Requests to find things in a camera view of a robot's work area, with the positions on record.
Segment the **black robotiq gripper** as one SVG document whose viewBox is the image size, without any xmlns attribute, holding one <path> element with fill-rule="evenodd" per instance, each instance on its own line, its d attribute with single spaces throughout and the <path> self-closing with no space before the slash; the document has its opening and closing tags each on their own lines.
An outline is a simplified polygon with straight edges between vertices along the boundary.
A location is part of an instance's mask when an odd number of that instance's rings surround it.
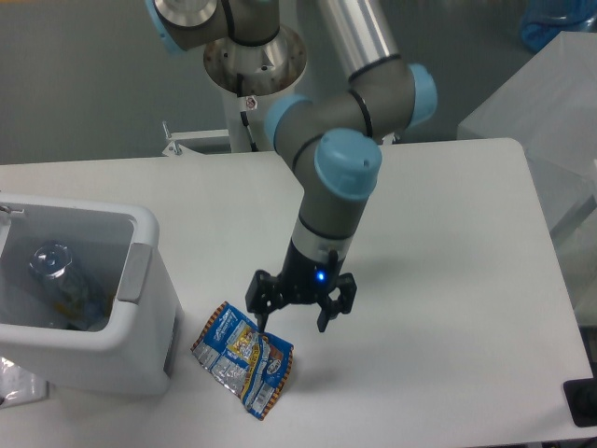
<svg viewBox="0 0 597 448">
<path fill-rule="evenodd" d="M 348 315 L 354 305 L 357 284 L 352 273 L 340 275 L 343 261 L 335 249 L 323 260 L 302 254 L 290 241 L 278 276 L 257 270 L 245 295 L 246 309 L 264 332 L 271 313 L 286 305 L 318 304 L 317 328 L 325 332 L 328 323 L 339 314 Z"/>
</svg>

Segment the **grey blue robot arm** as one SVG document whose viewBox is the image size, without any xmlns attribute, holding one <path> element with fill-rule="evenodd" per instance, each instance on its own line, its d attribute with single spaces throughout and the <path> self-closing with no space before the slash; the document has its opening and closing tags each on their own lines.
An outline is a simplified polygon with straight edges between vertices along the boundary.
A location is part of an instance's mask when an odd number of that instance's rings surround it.
<svg viewBox="0 0 597 448">
<path fill-rule="evenodd" d="M 342 265 L 382 164 L 383 138 L 431 118 L 437 88 L 402 59 L 376 1 L 318 5 L 349 87 L 315 103 L 293 92 L 306 69 L 300 37 L 276 1 L 149 1 L 147 13 L 172 52 L 203 48 L 216 86 L 231 94 L 231 145 L 271 149 L 303 189 L 280 273 L 255 273 L 245 296 L 260 328 L 289 304 L 317 304 L 317 326 L 351 312 L 357 286 Z"/>
</svg>

